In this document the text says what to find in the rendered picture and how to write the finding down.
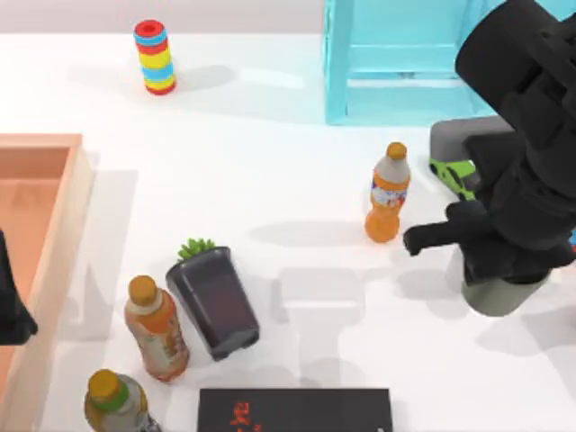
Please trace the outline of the pale grey rounded box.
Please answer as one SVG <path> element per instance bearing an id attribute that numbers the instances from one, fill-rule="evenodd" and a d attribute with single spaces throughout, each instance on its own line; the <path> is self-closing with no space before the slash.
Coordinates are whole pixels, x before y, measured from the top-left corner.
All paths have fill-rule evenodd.
<path id="1" fill-rule="evenodd" d="M 462 282 L 462 295 L 474 311 L 488 317 L 504 317 L 515 311 L 542 285 L 551 271 L 481 283 Z"/>

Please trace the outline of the orange bottle with orange cap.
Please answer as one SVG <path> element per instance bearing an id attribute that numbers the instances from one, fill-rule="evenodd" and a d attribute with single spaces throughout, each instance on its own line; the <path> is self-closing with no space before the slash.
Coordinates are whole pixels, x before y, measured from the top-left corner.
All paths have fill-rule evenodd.
<path id="1" fill-rule="evenodd" d="M 396 237 L 409 185 L 407 148 L 401 142 L 391 142 L 373 169 L 372 208 L 364 222 L 364 231 L 372 241 L 386 243 Z"/>

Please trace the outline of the green and black stapler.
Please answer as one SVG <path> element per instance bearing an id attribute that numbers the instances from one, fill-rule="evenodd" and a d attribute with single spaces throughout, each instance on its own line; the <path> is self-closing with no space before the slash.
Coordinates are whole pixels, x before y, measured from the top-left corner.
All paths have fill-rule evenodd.
<path id="1" fill-rule="evenodd" d="M 461 201 L 475 199 L 473 188 L 478 178 L 471 160 L 445 162 L 431 157 L 428 166 L 433 175 Z"/>

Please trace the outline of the light blue rack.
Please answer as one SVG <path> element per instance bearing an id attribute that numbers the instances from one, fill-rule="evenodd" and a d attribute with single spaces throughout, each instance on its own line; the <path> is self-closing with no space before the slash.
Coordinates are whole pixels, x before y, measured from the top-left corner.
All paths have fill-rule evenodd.
<path id="1" fill-rule="evenodd" d="M 455 56 L 501 1 L 325 0 L 326 121 L 426 125 L 490 115 L 455 73 Z"/>

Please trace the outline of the dark grey plant pot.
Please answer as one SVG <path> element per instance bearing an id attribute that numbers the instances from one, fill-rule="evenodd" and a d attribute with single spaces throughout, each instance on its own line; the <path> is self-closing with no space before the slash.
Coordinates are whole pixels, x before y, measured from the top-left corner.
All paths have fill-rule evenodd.
<path id="1" fill-rule="evenodd" d="M 231 259 L 230 249 L 190 238 L 166 272 L 168 290 L 180 301 L 211 358 L 220 361 L 254 345 L 260 325 Z"/>

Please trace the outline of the black book with red print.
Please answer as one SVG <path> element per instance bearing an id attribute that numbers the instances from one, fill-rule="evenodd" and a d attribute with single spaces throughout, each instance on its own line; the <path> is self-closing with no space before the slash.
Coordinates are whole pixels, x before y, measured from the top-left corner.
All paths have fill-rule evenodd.
<path id="1" fill-rule="evenodd" d="M 369 388 L 200 390 L 197 432 L 394 432 L 389 391 Z"/>

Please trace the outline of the brown tea bottle, orange cap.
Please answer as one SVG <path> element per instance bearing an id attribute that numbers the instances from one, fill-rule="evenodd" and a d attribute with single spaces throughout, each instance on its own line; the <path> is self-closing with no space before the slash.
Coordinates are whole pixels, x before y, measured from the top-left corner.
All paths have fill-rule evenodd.
<path id="1" fill-rule="evenodd" d="M 190 351 L 182 334 L 176 304 L 152 277 L 138 275 L 131 279 L 124 318 L 149 375 L 169 383 L 184 373 Z"/>

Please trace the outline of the stack of coloured rings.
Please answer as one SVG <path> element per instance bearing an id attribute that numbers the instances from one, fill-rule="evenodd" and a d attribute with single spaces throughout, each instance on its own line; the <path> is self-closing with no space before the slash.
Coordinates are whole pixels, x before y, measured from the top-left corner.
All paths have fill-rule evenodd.
<path id="1" fill-rule="evenodd" d="M 176 75 L 165 25 L 154 19 L 141 21 L 133 36 L 146 89 L 153 95 L 169 94 L 176 87 Z"/>

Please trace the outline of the tea bottle with yellow cap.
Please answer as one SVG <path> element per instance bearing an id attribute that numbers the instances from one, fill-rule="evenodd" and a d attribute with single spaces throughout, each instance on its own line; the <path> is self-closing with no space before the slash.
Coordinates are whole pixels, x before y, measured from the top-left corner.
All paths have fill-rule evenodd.
<path id="1" fill-rule="evenodd" d="M 141 385 L 110 369 L 100 369 L 89 378 L 85 418 L 94 432 L 163 432 L 149 413 Z"/>

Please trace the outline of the shallow salmon-coloured box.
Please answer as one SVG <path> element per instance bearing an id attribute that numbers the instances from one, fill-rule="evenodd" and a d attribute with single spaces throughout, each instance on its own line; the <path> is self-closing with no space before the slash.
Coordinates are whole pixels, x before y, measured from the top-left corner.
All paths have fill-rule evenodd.
<path id="1" fill-rule="evenodd" d="M 39 331 L 0 346 L 0 432 L 36 432 L 58 320 L 92 192 L 79 134 L 0 133 L 0 230 Z"/>

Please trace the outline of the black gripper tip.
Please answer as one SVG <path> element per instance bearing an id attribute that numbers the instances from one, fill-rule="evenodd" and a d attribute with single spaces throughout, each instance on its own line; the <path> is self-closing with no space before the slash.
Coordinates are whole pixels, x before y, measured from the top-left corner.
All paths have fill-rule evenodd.
<path id="1" fill-rule="evenodd" d="M 23 346 L 38 329 L 18 293 L 5 234 L 0 230 L 0 346 Z"/>

